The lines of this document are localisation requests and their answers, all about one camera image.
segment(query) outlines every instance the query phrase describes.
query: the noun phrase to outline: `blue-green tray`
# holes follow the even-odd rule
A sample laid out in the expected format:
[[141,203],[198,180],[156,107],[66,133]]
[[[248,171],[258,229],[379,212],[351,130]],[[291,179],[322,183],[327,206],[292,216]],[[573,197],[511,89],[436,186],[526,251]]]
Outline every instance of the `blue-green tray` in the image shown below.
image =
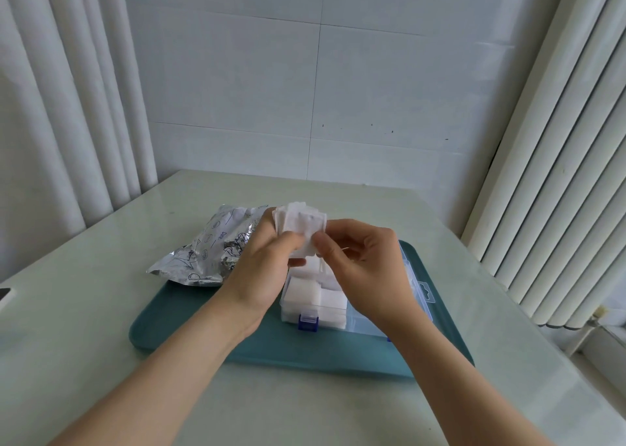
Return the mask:
[[[400,245],[429,303],[433,323],[474,363],[418,253],[411,244],[400,241]],[[168,281],[131,325],[130,342],[137,349],[155,350],[215,291],[215,288]],[[263,317],[257,331],[235,347],[226,360],[352,375],[412,376],[402,356],[386,338],[324,328],[316,333],[298,331],[296,324],[280,320],[278,300]]]

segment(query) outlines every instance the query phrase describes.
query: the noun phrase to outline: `table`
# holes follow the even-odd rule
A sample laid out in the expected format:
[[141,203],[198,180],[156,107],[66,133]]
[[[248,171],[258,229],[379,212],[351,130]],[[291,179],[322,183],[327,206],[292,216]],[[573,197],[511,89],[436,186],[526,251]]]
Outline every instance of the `table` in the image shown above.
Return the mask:
[[[2,283],[17,293],[0,313],[0,444],[46,443],[141,362],[128,329],[163,284],[145,270],[191,241],[219,205],[290,201],[394,228],[411,243],[477,368],[555,442],[626,442],[626,422],[414,191],[181,171]],[[446,441],[412,381],[225,364],[175,444],[205,443]]]

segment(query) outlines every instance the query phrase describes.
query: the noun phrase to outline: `tiled wall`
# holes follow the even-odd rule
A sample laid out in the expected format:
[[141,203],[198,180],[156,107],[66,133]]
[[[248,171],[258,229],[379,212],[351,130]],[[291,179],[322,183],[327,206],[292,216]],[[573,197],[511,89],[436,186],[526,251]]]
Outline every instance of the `tiled wall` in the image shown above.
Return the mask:
[[455,232],[559,0],[127,0],[160,178],[414,188]]

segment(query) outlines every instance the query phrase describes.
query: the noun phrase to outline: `blue plastic clasp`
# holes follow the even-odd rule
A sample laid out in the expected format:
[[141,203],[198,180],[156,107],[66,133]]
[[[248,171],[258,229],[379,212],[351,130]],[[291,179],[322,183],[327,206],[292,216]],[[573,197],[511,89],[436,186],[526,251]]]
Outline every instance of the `blue plastic clasp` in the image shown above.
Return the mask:
[[298,316],[299,331],[317,332],[318,327],[319,316],[317,316],[317,311],[303,311]]

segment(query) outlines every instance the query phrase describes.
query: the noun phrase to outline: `transparent container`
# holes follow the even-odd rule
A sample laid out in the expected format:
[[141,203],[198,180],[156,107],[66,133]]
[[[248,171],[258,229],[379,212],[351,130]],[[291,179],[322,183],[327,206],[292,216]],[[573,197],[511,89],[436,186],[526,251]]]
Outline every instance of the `transparent container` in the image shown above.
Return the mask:
[[[433,317],[428,309],[428,304],[424,298],[424,293],[418,279],[415,276],[415,273],[413,273],[411,264],[406,258],[404,252],[402,255],[404,269],[406,270],[406,274],[409,278],[413,296],[415,296],[415,299],[418,301],[421,308],[432,321]],[[327,273],[324,276],[315,276],[310,272],[305,272],[301,269],[290,269],[285,281],[285,287],[283,288],[280,296],[280,317],[283,322],[298,324],[298,329],[304,331],[317,331],[318,328],[330,328],[359,334],[386,337],[386,335],[380,331],[380,329],[377,328],[372,321],[354,309],[349,301],[346,302],[346,308],[343,309],[329,307],[327,305],[323,305],[321,302],[315,301],[302,302],[286,300],[285,298],[290,286],[297,286],[296,284],[292,284],[292,278],[296,278],[298,280],[296,283],[301,283],[302,280],[308,280],[309,283],[317,282],[320,285],[322,293],[325,293],[324,290],[335,292],[338,290],[340,291],[340,287],[336,283],[336,280],[334,280],[334,277],[333,279],[330,279],[327,276]],[[338,299],[340,295],[336,294],[332,296],[333,298]]]

